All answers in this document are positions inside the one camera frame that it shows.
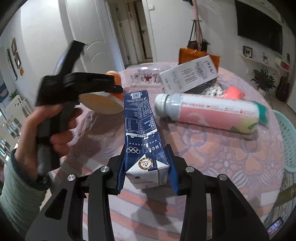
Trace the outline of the green sleeve left forearm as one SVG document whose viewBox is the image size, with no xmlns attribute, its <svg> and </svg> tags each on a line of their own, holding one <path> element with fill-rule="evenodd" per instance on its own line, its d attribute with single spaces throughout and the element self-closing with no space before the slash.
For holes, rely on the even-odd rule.
<svg viewBox="0 0 296 241">
<path fill-rule="evenodd" d="M 16 234 L 24 238 L 40 212 L 40 206 L 51 186 L 51 178 L 46 174 L 29 181 L 17 164 L 15 152 L 11 152 L 11 158 L 4 168 L 1 211 Z"/>
</svg>

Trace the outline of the person's left hand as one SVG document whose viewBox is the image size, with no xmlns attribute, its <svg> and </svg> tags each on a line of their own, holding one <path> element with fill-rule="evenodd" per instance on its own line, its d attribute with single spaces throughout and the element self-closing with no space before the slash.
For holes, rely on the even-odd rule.
<svg viewBox="0 0 296 241">
<path fill-rule="evenodd" d="M 14 157 L 21 173 L 29 182 L 34 182 L 38 177 L 38 158 L 36 141 L 43 144 L 49 144 L 60 157 L 70 153 L 68 143 L 72 141 L 71 130 L 77 126 L 76 118 L 82 114 L 82 110 L 75 108 L 68 122 L 65 131 L 55 133 L 51 137 L 38 137 L 38 128 L 45 120 L 53 118 L 62 111 L 62 105 L 43 105 L 37 107 L 26 119 L 21 131 L 19 145 L 15 151 Z"/>
</svg>

